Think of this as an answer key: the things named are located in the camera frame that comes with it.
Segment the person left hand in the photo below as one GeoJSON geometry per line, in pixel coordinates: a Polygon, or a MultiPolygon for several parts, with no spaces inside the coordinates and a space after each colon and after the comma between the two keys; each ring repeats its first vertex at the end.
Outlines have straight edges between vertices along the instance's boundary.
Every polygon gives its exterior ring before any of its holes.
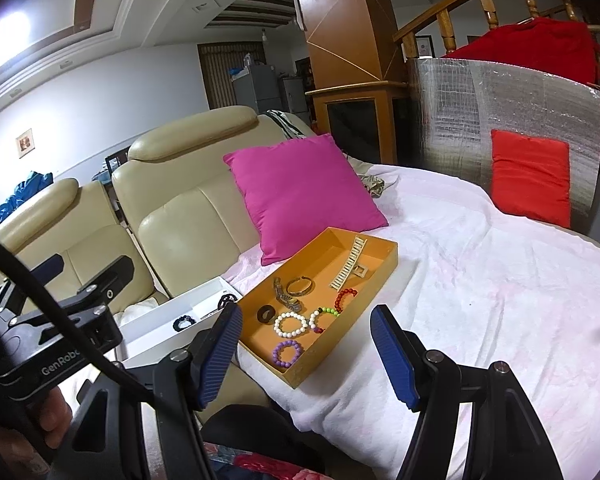
{"type": "MultiPolygon", "coordinates": [[[[50,390],[38,406],[30,408],[30,412],[36,417],[33,427],[42,432],[46,445],[58,448],[72,422],[72,409],[60,388],[50,390]]],[[[20,432],[0,429],[0,454],[16,479],[34,479],[30,463],[35,453],[35,448],[20,432]]]]}

